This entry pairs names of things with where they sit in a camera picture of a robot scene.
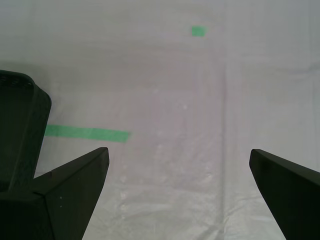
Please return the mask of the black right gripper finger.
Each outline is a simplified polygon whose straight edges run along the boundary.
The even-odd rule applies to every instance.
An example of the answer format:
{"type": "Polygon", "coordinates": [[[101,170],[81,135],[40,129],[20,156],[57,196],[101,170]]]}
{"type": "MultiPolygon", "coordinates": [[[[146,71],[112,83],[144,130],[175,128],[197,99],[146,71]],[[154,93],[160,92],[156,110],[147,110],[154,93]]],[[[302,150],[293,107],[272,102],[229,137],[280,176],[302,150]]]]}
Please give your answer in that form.
{"type": "Polygon", "coordinates": [[[2,240],[81,240],[109,167],[99,147],[0,194],[2,240]]]}
{"type": "Polygon", "coordinates": [[[261,149],[252,149],[255,183],[287,240],[320,238],[320,174],[261,149]]]}

